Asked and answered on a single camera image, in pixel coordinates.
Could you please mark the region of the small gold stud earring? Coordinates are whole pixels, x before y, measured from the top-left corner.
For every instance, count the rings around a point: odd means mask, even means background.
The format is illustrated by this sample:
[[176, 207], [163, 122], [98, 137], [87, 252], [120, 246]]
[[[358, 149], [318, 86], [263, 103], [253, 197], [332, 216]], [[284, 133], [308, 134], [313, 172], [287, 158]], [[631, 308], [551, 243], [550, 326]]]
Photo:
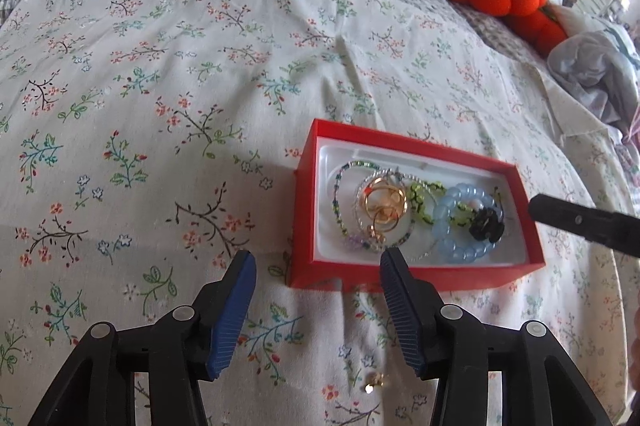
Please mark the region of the small gold stud earring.
[[385, 385], [385, 376], [380, 372], [371, 372], [367, 375], [364, 382], [363, 391], [366, 394], [373, 394]]

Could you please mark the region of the gold ring cluster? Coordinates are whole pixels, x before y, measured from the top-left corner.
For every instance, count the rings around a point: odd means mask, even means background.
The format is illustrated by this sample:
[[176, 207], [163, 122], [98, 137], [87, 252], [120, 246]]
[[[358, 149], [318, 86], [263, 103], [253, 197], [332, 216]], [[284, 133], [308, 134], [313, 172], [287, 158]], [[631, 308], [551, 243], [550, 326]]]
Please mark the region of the gold ring cluster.
[[369, 222], [367, 234], [384, 243], [386, 235], [397, 228], [408, 212], [407, 192], [394, 176], [378, 175], [362, 189], [360, 206]]

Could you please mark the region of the red Ace box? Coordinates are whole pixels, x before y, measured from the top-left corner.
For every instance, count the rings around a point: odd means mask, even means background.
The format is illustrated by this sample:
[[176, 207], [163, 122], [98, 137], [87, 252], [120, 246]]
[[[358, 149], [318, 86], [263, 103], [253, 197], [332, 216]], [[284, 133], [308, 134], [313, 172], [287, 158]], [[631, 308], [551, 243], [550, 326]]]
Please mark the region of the red Ace box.
[[[392, 175], [408, 212], [384, 243], [367, 234], [366, 183]], [[411, 273], [441, 291], [491, 289], [542, 267], [544, 251], [515, 165], [409, 137], [312, 122], [296, 171], [296, 289], [376, 290], [397, 247]]]

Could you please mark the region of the grey crumpled cloth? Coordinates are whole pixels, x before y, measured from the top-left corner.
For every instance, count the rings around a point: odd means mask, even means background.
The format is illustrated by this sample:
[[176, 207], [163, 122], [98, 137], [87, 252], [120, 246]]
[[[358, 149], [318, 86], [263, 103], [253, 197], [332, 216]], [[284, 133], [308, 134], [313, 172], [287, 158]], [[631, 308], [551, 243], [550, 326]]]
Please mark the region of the grey crumpled cloth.
[[639, 134], [639, 59], [610, 30], [582, 32], [555, 46], [552, 78], [600, 122], [630, 142]]

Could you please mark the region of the floral bed quilt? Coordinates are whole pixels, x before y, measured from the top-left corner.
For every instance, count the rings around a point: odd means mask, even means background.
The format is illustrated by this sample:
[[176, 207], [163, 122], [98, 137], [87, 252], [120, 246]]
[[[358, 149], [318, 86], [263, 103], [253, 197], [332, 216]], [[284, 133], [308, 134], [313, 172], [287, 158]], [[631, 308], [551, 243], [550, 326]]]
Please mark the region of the floral bed quilt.
[[[96, 321], [190, 303], [245, 247], [258, 284], [209, 425], [419, 425], [434, 388], [384, 299], [286, 286], [317, 119], [514, 164], [629, 212], [608, 131], [450, 19], [398, 0], [21, 0], [1, 20], [1, 420], [26, 424]], [[373, 394], [371, 372], [385, 376]]]

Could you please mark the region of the orange pumpkin plush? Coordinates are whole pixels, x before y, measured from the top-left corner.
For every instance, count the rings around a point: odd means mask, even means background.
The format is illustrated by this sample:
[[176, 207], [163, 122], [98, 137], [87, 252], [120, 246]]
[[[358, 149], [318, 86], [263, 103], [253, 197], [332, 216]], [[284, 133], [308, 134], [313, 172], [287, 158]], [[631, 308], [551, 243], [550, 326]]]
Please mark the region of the orange pumpkin plush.
[[536, 52], [547, 58], [551, 50], [567, 40], [563, 27], [549, 14], [548, 0], [449, 0], [493, 16]]

